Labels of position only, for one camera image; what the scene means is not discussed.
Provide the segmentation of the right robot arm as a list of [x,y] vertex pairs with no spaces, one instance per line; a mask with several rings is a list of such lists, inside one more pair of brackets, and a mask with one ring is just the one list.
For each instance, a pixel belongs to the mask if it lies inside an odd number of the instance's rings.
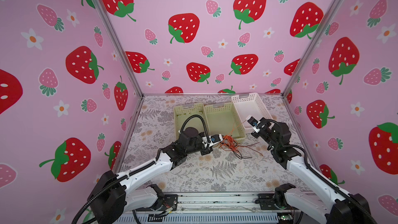
[[293,207],[321,224],[374,224],[368,201],[360,194],[353,195],[317,171],[308,162],[304,148],[290,144],[291,132],[282,122],[247,117],[253,128],[252,136],[268,144],[274,160],[297,176],[313,192],[308,196],[292,184],[275,189],[273,203],[279,209]]

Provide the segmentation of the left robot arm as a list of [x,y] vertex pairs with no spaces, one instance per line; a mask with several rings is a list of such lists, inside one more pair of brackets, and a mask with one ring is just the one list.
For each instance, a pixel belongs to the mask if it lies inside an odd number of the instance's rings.
[[76,224],[87,208],[94,215],[87,221],[88,224],[112,224],[125,212],[138,208],[159,209],[164,201],[162,190],[156,185],[145,189],[139,187],[154,177],[180,166],[192,153],[211,153],[213,146],[222,140],[221,134],[209,136],[206,132],[200,133],[197,129],[189,127],[181,131],[178,140],[160,148],[155,158],[124,172],[104,173],[89,195],[87,203],[78,211],[72,222]]

